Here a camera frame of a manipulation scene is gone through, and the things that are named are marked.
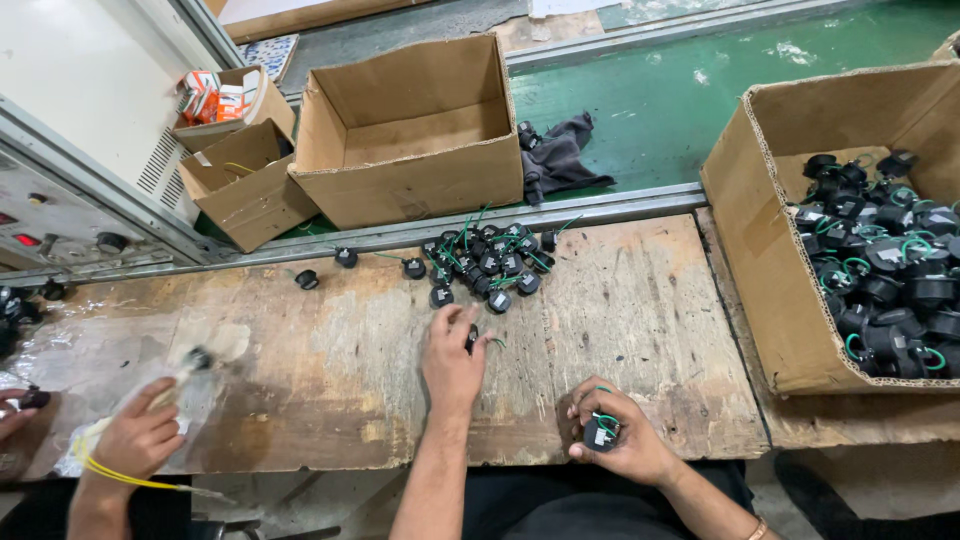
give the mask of gray cloth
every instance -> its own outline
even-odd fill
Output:
[[[580,150],[592,130],[593,119],[584,111],[554,126],[533,150],[520,150],[523,198],[528,205],[538,206],[547,193],[616,184],[613,177],[597,176],[580,163]]]

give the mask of worn wooden table surface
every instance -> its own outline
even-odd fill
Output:
[[[697,222],[774,448],[960,440],[960,396],[875,394],[785,399],[772,393],[763,377],[763,366],[713,223],[712,209],[697,209]]]
[[[569,425],[555,410],[594,373],[637,399],[685,458],[767,450],[691,215],[570,230],[556,256],[537,294],[480,316],[506,348],[491,345],[470,463],[565,461]],[[320,275],[317,289],[294,284],[305,268]],[[369,254],[352,270],[321,258],[81,286],[48,307],[12,365],[61,391],[34,426],[27,475],[48,472],[76,426],[110,414],[198,344],[219,367],[209,399],[186,404],[205,419],[190,424],[170,472],[409,462],[426,411],[418,365],[429,290],[404,279],[397,260]],[[458,283],[454,294],[469,298]]]

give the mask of hand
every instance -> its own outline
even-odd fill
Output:
[[[148,479],[166,463],[167,458],[183,444],[177,435],[180,425],[177,406],[168,405],[148,411],[154,398],[175,383],[172,377],[148,384],[127,406],[117,413],[104,431],[91,455],[95,461],[128,477]],[[84,475],[94,474],[85,471]],[[128,485],[131,491],[135,488]]]
[[[597,389],[605,386],[610,392]],[[608,471],[637,483],[662,487],[675,477],[683,462],[670,451],[657,436],[650,421],[640,406],[606,380],[593,376],[584,380],[573,390],[573,405],[566,417],[579,416],[580,426],[573,434],[582,432],[582,426],[592,419],[592,413],[609,414],[620,422],[616,446],[609,452],[600,453],[587,448],[584,443],[570,445],[570,457],[579,461],[600,465]]]
[[[11,436],[15,431],[23,428],[30,422],[30,419],[36,416],[35,408],[28,408],[17,412],[16,407],[7,403],[7,400],[18,400],[27,393],[22,388],[9,388],[0,390],[0,410],[3,410],[3,418],[0,419],[0,441]]]
[[[492,332],[477,337],[473,355],[464,345],[479,307],[441,307],[430,323],[423,353],[423,378],[430,392],[430,416],[469,425],[473,400],[480,393]]]

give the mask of open cardboard box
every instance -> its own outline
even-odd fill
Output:
[[[812,154],[906,149],[925,199],[960,199],[960,61],[751,87],[701,169],[771,390],[960,392],[960,380],[869,378],[847,357],[787,203]]]
[[[177,123],[174,124],[174,136],[183,143],[187,150],[200,152],[207,146],[223,140],[227,135],[247,126],[259,124],[267,118],[273,119],[280,130],[288,137],[293,137],[297,115],[293,109],[290,109],[287,100],[284,99],[280,90],[276,89],[276,85],[267,76],[267,70],[262,65],[249,65],[221,71],[217,73],[217,77],[220,78],[221,86],[243,86],[243,76],[251,71],[260,72],[260,81],[256,86],[253,105],[244,110],[243,117],[193,127],[187,126],[186,120],[182,116],[177,117]]]
[[[311,70],[290,175],[341,230],[519,202],[505,65],[483,34]]]
[[[268,118],[177,168],[190,198],[249,253],[320,211],[287,175],[292,150],[293,141]]]

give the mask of gold bracelet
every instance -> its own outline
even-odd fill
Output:
[[[760,540],[760,538],[763,538],[763,535],[767,533],[767,521],[760,516],[755,517],[760,520],[760,523],[756,524],[756,530],[747,540]]]

